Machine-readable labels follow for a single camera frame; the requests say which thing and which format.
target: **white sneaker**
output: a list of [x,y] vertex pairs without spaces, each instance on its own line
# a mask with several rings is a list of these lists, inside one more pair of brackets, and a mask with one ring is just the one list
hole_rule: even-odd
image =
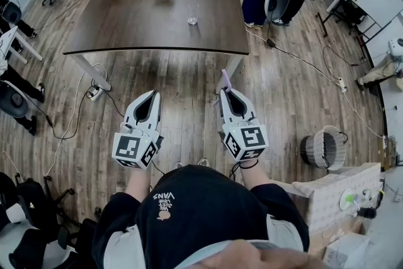
[[278,18],[277,20],[273,20],[272,23],[277,26],[290,26],[290,23],[285,23],[284,21],[281,20],[281,18]]
[[205,166],[205,167],[210,167],[210,163],[209,163],[208,160],[205,159],[205,158],[201,158],[201,159],[199,160],[199,162],[197,163],[197,165],[199,165],[199,166]]

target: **shoe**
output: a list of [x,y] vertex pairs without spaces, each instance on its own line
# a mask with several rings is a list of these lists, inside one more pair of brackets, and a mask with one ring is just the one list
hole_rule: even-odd
[[37,134],[37,118],[36,116],[31,117],[31,128],[28,130],[31,135]]
[[290,26],[290,22],[285,23],[280,18],[278,18],[277,20],[273,20],[272,23],[277,25],[277,26]]
[[37,86],[37,89],[41,92],[42,97],[37,99],[40,103],[45,102],[45,86],[43,85],[43,83],[39,83]]
[[360,91],[364,91],[364,86],[358,82],[358,80],[355,80],[355,84],[357,84],[357,87],[360,89]]
[[208,160],[205,159],[205,158],[201,158],[201,159],[199,160],[199,162],[197,163],[197,165],[199,165],[199,166],[204,166],[204,167],[210,167],[210,163],[209,163]]
[[180,161],[178,161],[178,162],[175,164],[174,169],[178,169],[178,168],[182,168],[182,167],[183,167],[182,163],[181,163]]

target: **cardboard box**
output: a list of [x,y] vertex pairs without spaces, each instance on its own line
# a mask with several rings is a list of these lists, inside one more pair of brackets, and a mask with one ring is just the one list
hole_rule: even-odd
[[362,261],[370,238],[357,233],[347,233],[328,245],[323,256],[325,265],[334,269],[356,268]]

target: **desk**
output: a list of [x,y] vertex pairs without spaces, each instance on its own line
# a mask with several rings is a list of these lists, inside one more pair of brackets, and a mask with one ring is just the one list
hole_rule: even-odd
[[20,53],[18,53],[14,48],[11,47],[14,38],[17,38],[21,43],[22,47],[26,47],[33,56],[35,56],[38,60],[42,60],[42,56],[38,54],[36,50],[32,48],[30,44],[26,42],[26,40],[17,32],[18,27],[10,29],[7,33],[4,33],[0,37],[0,55],[7,56],[8,51],[10,51],[13,55],[16,56],[17,59],[22,61],[22,63],[26,64],[27,61],[24,59]]
[[[188,5],[199,4],[198,23],[188,24]],[[109,50],[176,49],[231,55],[231,77],[249,55],[239,0],[90,0],[64,49],[99,85],[111,86],[82,56]],[[216,92],[225,86],[222,78]]]

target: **cable on floor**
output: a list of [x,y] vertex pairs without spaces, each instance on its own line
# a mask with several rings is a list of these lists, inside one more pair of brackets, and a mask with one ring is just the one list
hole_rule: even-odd
[[363,119],[363,118],[358,114],[358,112],[353,108],[353,106],[351,105],[350,101],[348,101],[347,96],[346,96],[346,93],[343,93],[343,95],[344,95],[344,97],[346,98],[346,100],[347,100],[349,106],[351,107],[351,109],[353,109],[353,111],[358,115],[358,118],[360,118],[361,121],[364,123],[364,126],[366,126],[366,127],[370,130],[370,132],[372,132],[372,133],[373,133],[374,135],[376,135],[377,137],[383,138],[382,135],[378,135],[376,132],[374,132],[374,131],[365,123],[364,119]]
[[65,11],[63,11],[63,13],[61,13],[60,15],[58,15],[58,17],[56,17],[54,20],[52,20],[51,23],[49,23],[49,24],[47,24],[47,25],[45,25],[45,26],[39,27],[39,28],[35,28],[34,30],[42,30],[42,29],[44,29],[44,28],[46,28],[46,27],[49,27],[49,26],[50,26],[51,24],[53,24],[56,20],[58,20],[61,16],[63,16],[64,14],[66,14],[66,12],[68,12],[71,8],[73,8],[79,1],[80,1],[80,0],[77,0],[74,4],[72,4],[71,6],[69,6]]
[[[260,36],[257,36],[256,34],[249,32],[248,30],[247,30],[247,32],[263,40],[263,38],[261,38]],[[346,98],[346,100],[347,100],[349,106],[350,106],[351,109],[353,109],[353,111],[358,115],[358,117],[361,119],[361,121],[364,123],[364,125],[365,125],[374,135],[376,135],[376,136],[379,137],[379,138],[383,138],[383,136],[380,136],[380,135],[378,135],[376,132],[374,132],[374,131],[365,123],[364,119],[360,116],[360,114],[353,108],[353,106],[351,105],[350,101],[348,101],[348,99],[347,99],[346,93],[344,92],[345,89],[343,89],[343,88],[340,86],[340,84],[338,84],[338,83],[334,82],[332,79],[330,79],[327,75],[325,75],[325,74],[324,74],[320,69],[318,69],[315,65],[313,65],[313,64],[311,64],[311,63],[309,63],[309,62],[307,62],[307,61],[305,61],[305,60],[303,60],[303,59],[301,59],[300,57],[298,57],[298,56],[296,56],[296,55],[294,55],[294,54],[291,54],[291,53],[287,52],[286,50],[283,50],[283,49],[277,47],[276,44],[273,43],[273,41],[271,41],[271,40],[268,39],[268,40],[265,41],[265,42],[269,43],[269,41],[272,43],[271,46],[273,46],[274,48],[276,48],[276,49],[278,49],[279,51],[284,52],[284,53],[286,53],[286,54],[288,54],[288,55],[291,55],[293,58],[298,59],[298,60],[300,60],[301,62],[303,62],[304,64],[307,64],[308,66],[314,68],[319,74],[322,74],[326,79],[328,79],[330,82],[332,82],[333,84],[335,84],[339,89],[342,89],[342,90],[343,90],[343,95],[344,95],[344,97]]]
[[23,175],[21,175],[21,173],[20,173],[20,171],[18,170],[17,166],[15,166],[15,163],[13,162],[13,160],[11,159],[11,157],[8,155],[7,152],[2,151],[1,154],[0,154],[0,159],[2,158],[3,154],[5,154],[5,155],[8,157],[8,159],[11,161],[11,164],[13,164],[15,170],[17,171],[17,173],[18,173],[19,176],[21,177],[21,180],[24,181]]
[[165,175],[165,173],[157,167],[157,165],[154,163],[154,161],[151,161],[151,162],[152,162],[152,164],[154,165],[154,167],[155,167],[162,175]]

